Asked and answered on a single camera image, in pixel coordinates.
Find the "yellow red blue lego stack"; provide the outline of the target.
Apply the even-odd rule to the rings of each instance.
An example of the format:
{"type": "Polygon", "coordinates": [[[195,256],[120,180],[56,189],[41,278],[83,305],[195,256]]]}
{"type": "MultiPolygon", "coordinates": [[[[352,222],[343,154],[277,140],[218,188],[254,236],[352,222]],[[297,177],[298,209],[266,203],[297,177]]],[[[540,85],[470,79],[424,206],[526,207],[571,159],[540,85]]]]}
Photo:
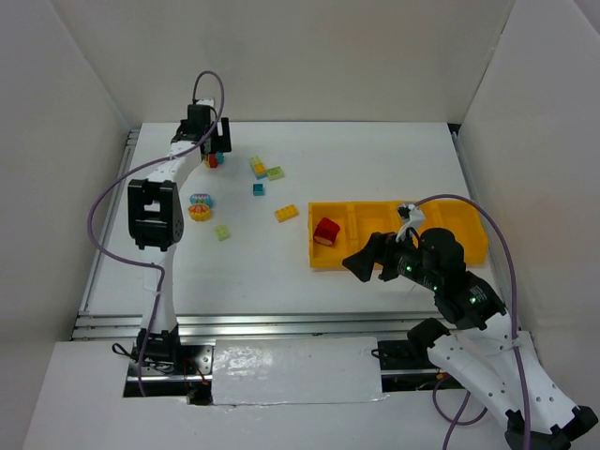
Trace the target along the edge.
{"type": "Polygon", "coordinates": [[[215,169],[225,161],[225,155],[221,152],[210,153],[203,156],[203,163],[209,169],[215,169]]]}

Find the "red flower lego piece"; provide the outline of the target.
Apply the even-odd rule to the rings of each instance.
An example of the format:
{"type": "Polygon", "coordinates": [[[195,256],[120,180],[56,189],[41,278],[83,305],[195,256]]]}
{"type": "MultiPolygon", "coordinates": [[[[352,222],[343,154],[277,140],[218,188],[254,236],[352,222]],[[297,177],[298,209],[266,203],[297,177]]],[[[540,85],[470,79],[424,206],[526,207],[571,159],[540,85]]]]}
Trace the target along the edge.
{"type": "Polygon", "coordinates": [[[337,240],[340,226],[332,219],[323,217],[313,232],[313,241],[323,246],[332,247],[337,240]]]}

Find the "orange flower lego piece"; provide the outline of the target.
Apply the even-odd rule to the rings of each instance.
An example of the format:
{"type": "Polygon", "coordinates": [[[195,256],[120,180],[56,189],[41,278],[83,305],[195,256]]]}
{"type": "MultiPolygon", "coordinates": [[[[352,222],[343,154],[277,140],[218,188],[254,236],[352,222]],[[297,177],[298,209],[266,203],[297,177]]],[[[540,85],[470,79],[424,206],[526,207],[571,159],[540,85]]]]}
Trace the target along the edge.
{"type": "Polygon", "coordinates": [[[212,209],[204,203],[195,203],[188,208],[188,215],[194,221],[206,221],[212,217],[212,209]]]}

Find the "yellow rectangular lego brick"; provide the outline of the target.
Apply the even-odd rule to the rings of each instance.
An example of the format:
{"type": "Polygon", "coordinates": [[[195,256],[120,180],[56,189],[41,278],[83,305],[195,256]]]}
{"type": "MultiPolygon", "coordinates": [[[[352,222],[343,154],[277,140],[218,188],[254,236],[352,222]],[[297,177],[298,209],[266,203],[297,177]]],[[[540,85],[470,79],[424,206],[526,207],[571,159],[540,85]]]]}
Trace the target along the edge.
{"type": "Polygon", "coordinates": [[[279,223],[295,218],[299,215],[299,211],[294,204],[289,204],[275,211],[275,217],[279,223]]]}

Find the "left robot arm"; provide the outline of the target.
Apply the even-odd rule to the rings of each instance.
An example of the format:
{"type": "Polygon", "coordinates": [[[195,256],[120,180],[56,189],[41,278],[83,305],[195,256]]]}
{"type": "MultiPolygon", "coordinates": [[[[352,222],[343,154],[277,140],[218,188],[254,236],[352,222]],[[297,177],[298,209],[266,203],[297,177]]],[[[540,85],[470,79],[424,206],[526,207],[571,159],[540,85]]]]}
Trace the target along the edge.
{"type": "Polygon", "coordinates": [[[145,311],[135,358],[182,364],[179,325],[173,304],[173,260],[185,220],[179,188],[206,159],[232,151],[229,119],[208,104],[187,106],[166,160],[144,178],[127,184],[128,232],[142,262],[145,311]]]}

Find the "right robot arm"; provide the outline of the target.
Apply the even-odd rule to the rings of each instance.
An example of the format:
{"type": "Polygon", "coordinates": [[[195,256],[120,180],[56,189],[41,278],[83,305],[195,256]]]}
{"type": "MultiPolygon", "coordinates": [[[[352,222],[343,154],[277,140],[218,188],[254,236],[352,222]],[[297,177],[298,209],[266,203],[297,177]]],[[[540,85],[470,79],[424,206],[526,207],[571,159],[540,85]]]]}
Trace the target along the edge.
{"type": "Polygon", "coordinates": [[[408,333],[413,351],[448,373],[496,418],[512,449],[568,449],[599,422],[546,374],[537,357],[512,335],[504,302],[466,268],[463,246],[443,228],[398,239],[373,233],[343,266],[363,282],[375,265],[380,280],[398,277],[432,291],[440,320],[408,333]]]}

